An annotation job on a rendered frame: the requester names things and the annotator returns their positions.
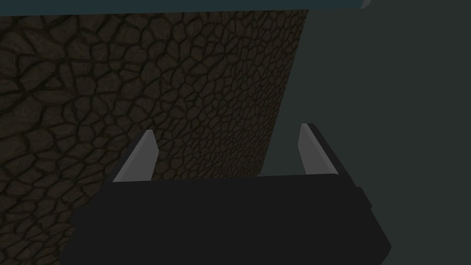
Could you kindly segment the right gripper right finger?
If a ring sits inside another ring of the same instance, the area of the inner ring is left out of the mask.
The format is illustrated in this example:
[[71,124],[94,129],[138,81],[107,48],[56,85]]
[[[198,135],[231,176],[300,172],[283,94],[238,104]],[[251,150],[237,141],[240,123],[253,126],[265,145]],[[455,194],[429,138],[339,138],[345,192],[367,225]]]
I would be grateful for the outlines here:
[[341,164],[326,139],[312,123],[301,124],[298,151],[304,171],[308,175],[347,174],[345,167]]

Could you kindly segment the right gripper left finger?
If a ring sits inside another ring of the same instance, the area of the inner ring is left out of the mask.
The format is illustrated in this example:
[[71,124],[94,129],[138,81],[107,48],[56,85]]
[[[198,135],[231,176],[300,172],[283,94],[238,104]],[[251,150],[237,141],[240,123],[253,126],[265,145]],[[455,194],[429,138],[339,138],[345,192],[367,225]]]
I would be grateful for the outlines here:
[[159,148],[153,130],[144,130],[132,141],[111,173],[112,182],[150,181]]

